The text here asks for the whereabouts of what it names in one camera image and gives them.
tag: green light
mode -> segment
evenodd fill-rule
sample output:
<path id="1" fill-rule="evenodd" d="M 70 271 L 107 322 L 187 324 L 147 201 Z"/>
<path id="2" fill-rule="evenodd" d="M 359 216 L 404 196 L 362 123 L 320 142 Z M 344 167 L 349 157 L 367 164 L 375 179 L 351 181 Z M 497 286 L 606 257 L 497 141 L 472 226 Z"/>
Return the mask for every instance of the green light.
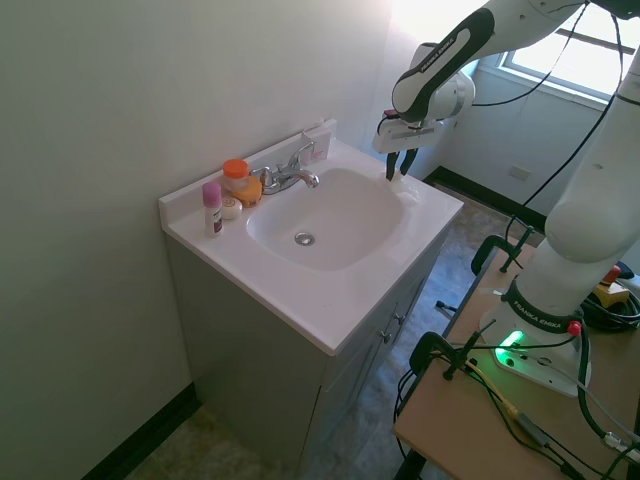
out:
<path id="1" fill-rule="evenodd" d="M 520 342 L 520 340 L 522 340 L 522 337 L 524 337 L 524 333 L 522 333 L 520 330 L 516 330 L 515 332 L 511 332 L 511 334 L 505 338 L 504 342 L 502 342 L 500 344 L 501 347 L 510 347 L 511 345 L 513 345 L 514 343 L 518 343 Z M 496 356 L 500 357 L 504 354 L 506 354 L 507 351 L 504 350 L 503 348 L 496 348 Z"/>

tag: electrical outlet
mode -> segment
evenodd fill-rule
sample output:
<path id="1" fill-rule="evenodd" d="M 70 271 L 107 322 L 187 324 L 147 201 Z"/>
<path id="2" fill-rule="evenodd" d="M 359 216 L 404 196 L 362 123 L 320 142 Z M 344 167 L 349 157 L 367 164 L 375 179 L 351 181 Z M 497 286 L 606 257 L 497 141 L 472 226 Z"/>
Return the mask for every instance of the electrical outlet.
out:
<path id="1" fill-rule="evenodd" d="M 531 172 L 529 170 L 525 170 L 522 167 L 519 167 L 518 165 L 511 165 L 509 175 L 525 182 L 527 178 L 529 178 L 529 175 L 531 175 Z"/>

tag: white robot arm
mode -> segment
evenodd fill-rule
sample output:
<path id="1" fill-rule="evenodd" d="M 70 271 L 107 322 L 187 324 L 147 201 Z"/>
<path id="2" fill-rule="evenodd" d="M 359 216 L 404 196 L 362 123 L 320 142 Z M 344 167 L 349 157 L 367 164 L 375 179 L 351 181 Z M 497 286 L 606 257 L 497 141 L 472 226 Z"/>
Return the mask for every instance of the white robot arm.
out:
<path id="1" fill-rule="evenodd" d="M 637 0 L 592 3 L 621 19 L 640 16 Z M 460 98 L 460 88 L 456 89 L 460 68 L 481 57 L 535 43 L 580 6 L 575 0 L 489 1 L 439 45 L 425 45 L 431 48 L 426 56 L 416 55 L 421 59 L 400 77 L 393 90 L 395 113 L 389 122 L 395 123 L 383 121 L 381 126 L 391 125 L 399 131 L 404 124 L 405 130 L 420 131 L 468 108 L 468 98 L 462 108 L 452 108 Z M 493 345 L 506 346 L 513 341 L 553 345 L 566 340 L 562 347 L 536 351 L 553 368 L 527 361 L 526 356 L 510 356 L 505 350 L 496 353 L 495 359 L 506 370 L 560 393 L 581 396 L 581 402 L 584 394 L 575 381 L 568 380 L 580 378 L 587 384 L 590 376 L 588 363 L 585 373 L 584 359 L 589 352 L 586 335 L 582 335 L 582 342 L 577 338 L 571 341 L 576 320 L 580 320 L 580 305 L 640 237 L 639 126 L 640 54 L 636 53 L 597 137 L 547 219 L 546 240 L 500 305 L 487 312 L 480 325 L 495 320 L 483 333 L 485 341 Z M 393 173 L 388 165 L 389 180 Z"/>
<path id="2" fill-rule="evenodd" d="M 578 8 L 575 0 L 491 0 L 464 19 L 440 44 L 418 46 L 410 69 L 396 83 L 393 112 L 385 112 L 373 142 L 387 157 L 387 179 L 395 173 L 399 151 L 407 150 L 400 169 L 407 173 L 417 149 L 430 145 L 442 120 L 471 108 L 473 81 L 460 71 L 494 53 L 514 50 L 546 37 Z"/>

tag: sink drain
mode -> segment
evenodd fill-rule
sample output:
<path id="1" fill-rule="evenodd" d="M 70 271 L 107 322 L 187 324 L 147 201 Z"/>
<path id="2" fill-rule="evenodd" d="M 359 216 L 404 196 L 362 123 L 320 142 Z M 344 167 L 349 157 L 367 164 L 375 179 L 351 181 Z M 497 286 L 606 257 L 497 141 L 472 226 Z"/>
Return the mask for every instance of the sink drain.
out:
<path id="1" fill-rule="evenodd" d="M 302 245 L 303 247 L 310 247 L 311 245 L 316 243 L 315 237 L 310 233 L 305 232 L 296 233 L 294 240 L 298 245 Z"/>

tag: vanity cabinet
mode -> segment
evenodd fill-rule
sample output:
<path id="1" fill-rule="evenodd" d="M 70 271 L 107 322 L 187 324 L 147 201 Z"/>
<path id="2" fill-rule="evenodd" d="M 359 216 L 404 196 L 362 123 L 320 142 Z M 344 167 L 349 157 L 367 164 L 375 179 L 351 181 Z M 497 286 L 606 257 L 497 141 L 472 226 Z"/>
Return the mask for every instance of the vanity cabinet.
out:
<path id="1" fill-rule="evenodd" d="M 411 321 L 448 228 L 359 322 L 335 355 L 322 351 L 167 237 L 198 398 L 261 455 L 293 467 L 304 465 Z"/>

